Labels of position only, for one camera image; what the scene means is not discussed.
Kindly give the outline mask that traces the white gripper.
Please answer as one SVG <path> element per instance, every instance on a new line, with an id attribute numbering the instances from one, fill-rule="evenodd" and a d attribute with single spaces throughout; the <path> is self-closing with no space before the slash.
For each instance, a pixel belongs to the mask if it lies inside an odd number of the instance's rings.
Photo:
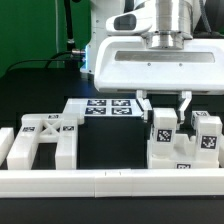
<path id="1" fill-rule="evenodd" d="M 192 94 L 224 94 L 224 38 L 211 32 L 197 38 L 202 6 L 136 6 L 106 20 L 94 73 L 95 87 L 105 92 L 135 92 L 148 122 L 152 106 L 147 92 L 179 93 L 178 122 Z"/>

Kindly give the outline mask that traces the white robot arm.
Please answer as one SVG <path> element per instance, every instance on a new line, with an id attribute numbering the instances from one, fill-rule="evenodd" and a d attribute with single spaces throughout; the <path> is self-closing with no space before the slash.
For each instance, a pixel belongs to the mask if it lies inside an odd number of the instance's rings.
<path id="1" fill-rule="evenodd" d="M 101 92 L 224 94 L 224 0 L 90 0 L 81 68 Z"/>

